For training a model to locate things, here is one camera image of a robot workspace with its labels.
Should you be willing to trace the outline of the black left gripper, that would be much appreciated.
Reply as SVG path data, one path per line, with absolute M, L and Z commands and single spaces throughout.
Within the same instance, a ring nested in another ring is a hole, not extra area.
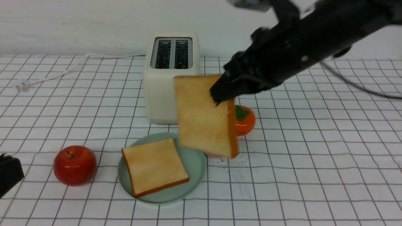
M 14 156 L 2 153 L 0 156 L 0 198 L 3 198 L 23 178 L 21 161 Z

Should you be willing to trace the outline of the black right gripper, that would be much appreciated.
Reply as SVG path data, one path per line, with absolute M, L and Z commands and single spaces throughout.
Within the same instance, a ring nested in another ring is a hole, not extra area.
M 224 65 L 210 88 L 216 106 L 244 94 L 256 94 L 330 56 L 343 56 L 368 35 L 401 23 L 400 0 L 317 0 L 301 11 L 291 0 L 231 0 L 238 8 L 273 9 L 278 23 L 260 27 L 252 43 Z

